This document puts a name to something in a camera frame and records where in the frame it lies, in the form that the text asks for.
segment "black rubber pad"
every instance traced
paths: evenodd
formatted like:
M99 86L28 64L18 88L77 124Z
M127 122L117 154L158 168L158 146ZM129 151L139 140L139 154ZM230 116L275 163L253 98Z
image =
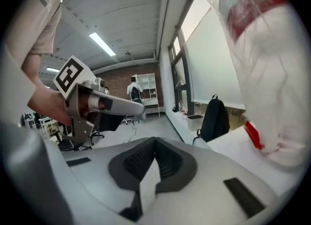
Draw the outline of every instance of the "black rubber pad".
M68 160L66 163L68 164L69 167L71 166L76 166L76 165L81 165L87 162L90 162L91 160L88 157L82 157L74 160Z
M225 180L224 184L248 217L258 214L265 208L260 200L239 179L231 178Z

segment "brick wall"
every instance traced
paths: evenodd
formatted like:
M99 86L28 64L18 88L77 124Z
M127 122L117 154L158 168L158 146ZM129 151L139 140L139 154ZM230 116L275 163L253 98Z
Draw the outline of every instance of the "brick wall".
M126 90L127 86L131 84L131 76L135 74L142 75L150 73L154 73L156 77L155 83L159 106L164 106L160 68L158 63L142 64L124 67L120 69L113 69L97 74L96 76L101 77L105 80L105 85L109 88L109 92L111 95L124 99L130 99L129 96L126 94ZM142 97L149 98L149 90L144 90Z

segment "ceiling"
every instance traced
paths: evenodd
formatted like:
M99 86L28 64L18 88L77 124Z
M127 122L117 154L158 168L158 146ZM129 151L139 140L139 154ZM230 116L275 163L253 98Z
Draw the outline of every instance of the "ceiling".
M46 68L60 69L71 55L91 69L153 57L160 6L161 0L64 0L53 54L42 57L42 82L51 86L55 73ZM88 36L93 32L116 56L109 56Z

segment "fluorescent light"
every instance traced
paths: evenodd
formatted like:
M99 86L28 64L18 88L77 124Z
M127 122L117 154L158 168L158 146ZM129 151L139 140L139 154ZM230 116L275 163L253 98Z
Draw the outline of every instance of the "fluorescent light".
M48 71L53 71L53 72L59 72L59 69L54 69L54 68L51 68L51 67L47 67L47 70Z
M97 33L92 33L89 35L105 52L110 56L115 56L116 54L109 48L109 46L97 35Z

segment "window frame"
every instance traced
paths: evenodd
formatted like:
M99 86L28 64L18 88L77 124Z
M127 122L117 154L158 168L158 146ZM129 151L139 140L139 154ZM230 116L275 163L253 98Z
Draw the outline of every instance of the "window frame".
M175 87L176 82L175 82L174 78L173 78L173 84L174 84L175 106L178 106L179 92L182 90L187 91L187 106L188 106L187 115L194 115L194 102L191 101L191 87L190 87L189 68L188 68L188 62L187 62L187 55L186 55L186 51L184 48L184 44L186 42L185 42L183 32L181 30L181 25L183 24L183 22L186 18L186 15L188 14L188 11L189 11L193 1L194 0L187 0L186 1L185 6L184 6L182 13L180 15L180 19L179 19L177 25L175 25L175 32L174 32L173 37L171 39L170 45L168 47L170 62L171 62L171 68L172 68L172 75L174 74L174 72L173 72L174 66L178 63L179 60L183 60L186 84ZM175 42L176 38L178 38L178 43L179 43L179 47L180 47L180 51L178 54L176 54L175 48L174 48L174 42Z

